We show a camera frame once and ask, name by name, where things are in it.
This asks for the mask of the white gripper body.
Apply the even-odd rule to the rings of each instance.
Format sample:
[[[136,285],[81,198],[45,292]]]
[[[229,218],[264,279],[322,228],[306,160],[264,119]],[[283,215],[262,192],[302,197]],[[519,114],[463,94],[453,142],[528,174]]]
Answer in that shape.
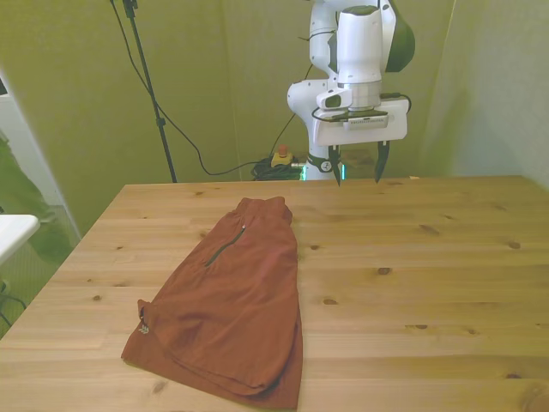
[[[383,100],[366,112],[312,112],[312,141],[317,146],[390,142],[407,135],[408,99]]]

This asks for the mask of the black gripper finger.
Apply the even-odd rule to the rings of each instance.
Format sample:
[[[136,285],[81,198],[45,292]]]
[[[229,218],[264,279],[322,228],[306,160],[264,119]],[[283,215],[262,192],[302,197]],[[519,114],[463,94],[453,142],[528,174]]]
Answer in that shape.
[[[389,158],[389,143],[378,142],[377,143],[377,162],[374,170],[374,179],[377,183],[381,180],[383,176],[383,172],[386,167],[388,158]]]
[[[329,162],[338,185],[341,185],[341,151],[339,146],[329,146]]]

